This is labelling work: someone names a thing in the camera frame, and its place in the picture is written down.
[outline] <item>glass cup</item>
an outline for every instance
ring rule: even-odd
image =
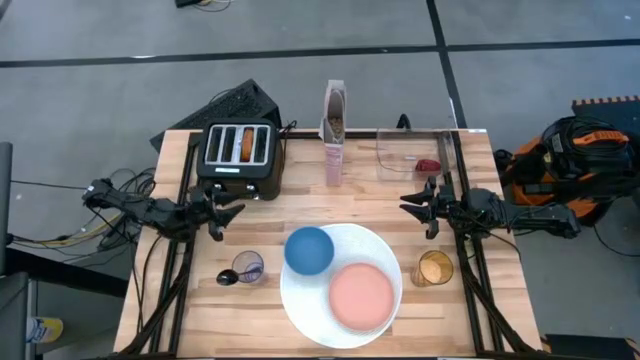
[[[255,251],[243,251],[233,259],[231,268],[238,273],[241,283],[255,283],[263,277],[264,261]]]
[[[427,251],[411,273],[411,282],[418,287],[446,284],[453,276],[451,259],[441,251]]]

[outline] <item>black keyboard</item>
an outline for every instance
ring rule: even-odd
[[[169,129],[202,129],[209,121],[224,118],[264,118],[271,120],[276,128],[282,127],[276,103],[253,79],[249,79]],[[164,131],[149,140],[158,152],[163,138]]]
[[[199,129],[210,120],[226,117],[252,118],[259,114],[262,107],[245,89],[234,89],[220,99],[214,101],[195,113],[187,116],[172,129]]]

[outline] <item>blue bowl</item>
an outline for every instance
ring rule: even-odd
[[[303,227],[289,236],[284,245],[284,259],[293,271],[301,275],[317,275],[333,260],[331,237],[317,227]]]

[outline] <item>pink box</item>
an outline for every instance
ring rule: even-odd
[[[325,145],[327,186],[342,184],[342,161],[346,130],[347,88],[342,80],[329,80],[320,120],[320,138]]]

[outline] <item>red object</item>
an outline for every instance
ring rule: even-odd
[[[374,330],[391,316],[391,281],[380,269],[369,264],[345,266],[331,280],[329,304],[333,315],[347,328]]]
[[[418,172],[432,172],[432,171],[440,171],[440,163],[435,160],[418,160],[416,164],[416,171]]]

